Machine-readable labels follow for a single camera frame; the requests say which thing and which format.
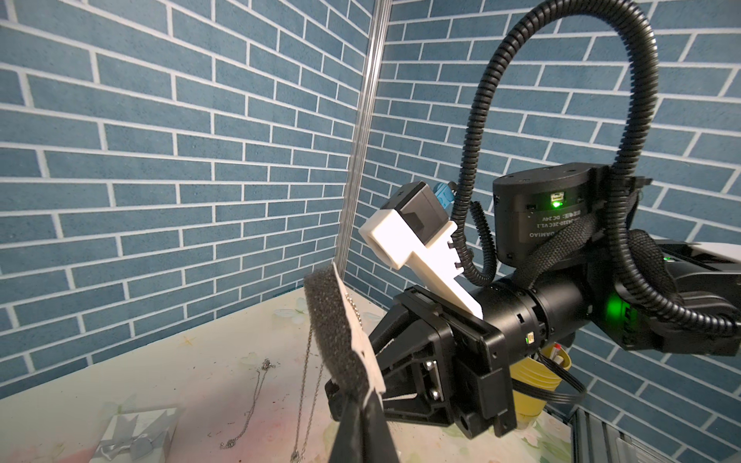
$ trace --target white plastic part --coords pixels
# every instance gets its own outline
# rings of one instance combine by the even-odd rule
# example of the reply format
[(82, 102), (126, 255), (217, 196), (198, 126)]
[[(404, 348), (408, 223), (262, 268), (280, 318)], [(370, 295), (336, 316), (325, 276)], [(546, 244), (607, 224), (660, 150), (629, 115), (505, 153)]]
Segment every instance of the white plastic part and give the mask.
[(732, 262), (741, 263), (741, 244), (693, 243), (690, 246), (698, 254), (707, 253)]
[(455, 229), (448, 221), (425, 246), (398, 212), (381, 209), (360, 227), (360, 236), (386, 265), (409, 266), (430, 291), (483, 319), (481, 305), (455, 280), (463, 273), (456, 267), (458, 253), (448, 245)]
[(353, 352), (358, 355), (360, 362), (365, 367), (365, 373), (368, 375), (368, 393), (363, 399), (363, 408), (368, 404), (368, 399), (372, 393), (378, 395), (378, 402), (383, 406), (383, 399), (381, 395), (386, 392), (386, 383), (383, 381), (383, 375), (381, 374), (381, 368), (378, 366), (376, 360), (376, 354), (373, 353), (373, 346), (368, 335), (365, 334), (358, 316), (355, 314), (355, 309), (347, 299), (348, 289), (345, 287), (345, 283), (339, 277), (337, 272), (337, 266), (332, 262), (332, 268), (334, 269), (334, 276), (337, 279), (337, 288), (342, 294), (342, 304), (345, 306), (345, 317), (348, 319), (350, 325), (350, 345), (353, 348)]

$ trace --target black flat cable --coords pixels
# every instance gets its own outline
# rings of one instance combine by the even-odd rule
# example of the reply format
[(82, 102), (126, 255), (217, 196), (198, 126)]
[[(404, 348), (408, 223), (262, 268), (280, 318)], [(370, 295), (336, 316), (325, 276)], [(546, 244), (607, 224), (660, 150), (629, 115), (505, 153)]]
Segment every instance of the black flat cable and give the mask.
[(579, 402), (581, 402), (582, 399), (587, 395), (587, 387), (582, 384), (582, 382), (579, 381), (576, 376), (569, 373), (564, 367), (544, 356), (542, 352), (540, 352), (540, 349), (538, 349), (537, 354), (540, 363), (544, 364), (546, 368), (548, 368), (559, 378), (566, 381), (570, 386), (576, 389), (577, 393), (557, 393), (551, 390), (535, 387), (532, 384), (522, 382), (515, 378), (512, 378), (512, 389), (519, 393), (525, 394), (526, 396), (530, 396), (533, 399), (545, 400), (546, 402), (550, 402), (552, 404), (578, 404)]
[[(605, 207), (605, 234), (615, 273), (637, 300), (637, 308), (647, 315), (656, 316), (663, 322), (674, 323), (690, 331), (713, 336), (734, 336), (741, 330), (741, 321), (700, 313), (669, 300), (656, 291), (639, 272), (628, 247), (625, 220), (630, 212), (631, 177), (635, 173), (638, 158), (651, 128), (659, 78), (654, 32), (645, 14), (632, 0), (546, 0), (514, 25), (494, 52), (471, 105), (458, 188), (451, 213), (451, 220), (457, 225), (452, 235), (453, 245), (458, 253), (463, 275), (477, 286), (490, 284), (496, 275), (496, 250), (491, 234), (481, 236), (485, 230), (477, 230), (484, 253), (484, 267), (479, 271), (473, 264), (473, 254), (466, 244), (464, 231), (465, 219), (471, 206), (481, 139), (496, 88), (517, 51), (533, 34), (557, 19), (573, 15), (593, 16), (611, 25), (622, 39), (630, 63), (630, 107), (615, 162), (611, 167)], [(479, 215), (477, 209), (472, 210), (474, 220)]]

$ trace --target label on motor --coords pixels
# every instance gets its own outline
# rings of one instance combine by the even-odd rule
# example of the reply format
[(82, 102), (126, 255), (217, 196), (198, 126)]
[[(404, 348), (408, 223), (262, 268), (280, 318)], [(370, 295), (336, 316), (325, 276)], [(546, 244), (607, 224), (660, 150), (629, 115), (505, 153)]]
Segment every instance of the label on motor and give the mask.
[(577, 204), (558, 210), (519, 213), (519, 242), (544, 242), (586, 212), (585, 205)]

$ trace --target necklace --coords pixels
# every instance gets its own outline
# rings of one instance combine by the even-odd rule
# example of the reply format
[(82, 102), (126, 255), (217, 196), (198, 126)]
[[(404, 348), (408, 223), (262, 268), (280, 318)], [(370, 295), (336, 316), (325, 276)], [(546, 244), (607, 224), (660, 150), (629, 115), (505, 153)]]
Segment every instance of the necklace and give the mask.
[(222, 442), (219, 445), (219, 449), (226, 450), (228, 448), (234, 447), (237, 439), (242, 437), (247, 431), (247, 426), (250, 424), (250, 419), (252, 418), (252, 414), (255, 411), (255, 405), (257, 405), (257, 398), (259, 397), (260, 391), (262, 390), (262, 385), (265, 383), (265, 378), (268, 377), (268, 370), (271, 368), (275, 368), (275, 365), (271, 364), (269, 359), (265, 359), (262, 362), (262, 366), (260, 367), (260, 369), (264, 371), (264, 373), (262, 374), (262, 378), (260, 378), (260, 370), (257, 370), (257, 384), (255, 385), (255, 392), (252, 395), (252, 408), (250, 409), (250, 411), (247, 412), (247, 419), (245, 420), (245, 426), (242, 428), (242, 432), (239, 433), (239, 435), (234, 439), (229, 439), (226, 444)]
[[(345, 293), (345, 299), (348, 300), (350, 305), (352, 306), (353, 310), (355, 311), (355, 316), (358, 317), (358, 323), (360, 323), (360, 327), (363, 326), (363, 322), (360, 319), (360, 312), (358, 311), (358, 307), (355, 305), (355, 302), (353, 301), (353, 298), (350, 297), (349, 293)], [(306, 435), (304, 437), (304, 444), (301, 448), (301, 453), (299, 453), (299, 430), (301, 429), (301, 412), (304, 404), (304, 390), (306, 388), (306, 370), (309, 366), (309, 349), (311, 348), (311, 336), (313, 335), (313, 328), (309, 327), (309, 340), (306, 343), (306, 357), (304, 358), (304, 374), (301, 379), (301, 397), (299, 399), (299, 419), (296, 423), (296, 442), (293, 444), (293, 452), (290, 455), (290, 463), (300, 463), (304, 459), (304, 453), (306, 453), (306, 444), (309, 441), (309, 430), (311, 429), (311, 419), (314, 416), (314, 406), (316, 405), (316, 397), (319, 395), (319, 386), (322, 383), (322, 373), (324, 373), (324, 363), (322, 362), (322, 366), (319, 367), (319, 378), (316, 380), (316, 388), (314, 389), (314, 398), (311, 401), (311, 411), (309, 412), (309, 421), (306, 424)]]

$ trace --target silver bow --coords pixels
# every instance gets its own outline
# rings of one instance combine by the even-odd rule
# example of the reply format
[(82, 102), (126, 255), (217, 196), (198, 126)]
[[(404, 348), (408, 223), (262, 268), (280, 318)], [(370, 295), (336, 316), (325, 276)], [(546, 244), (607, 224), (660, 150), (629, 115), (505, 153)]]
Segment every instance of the silver bow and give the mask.
[(113, 428), (113, 438), (101, 441), (93, 458), (102, 456), (110, 462), (119, 453), (128, 450), (131, 453), (131, 460), (136, 461), (149, 455), (154, 449), (164, 447), (167, 429), (175, 421), (176, 414), (168, 415), (167, 411), (163, 411), (152, 424), (134, 437), (138, 417), (139, 415), (128, 420), (118, 415), (116, 427)]

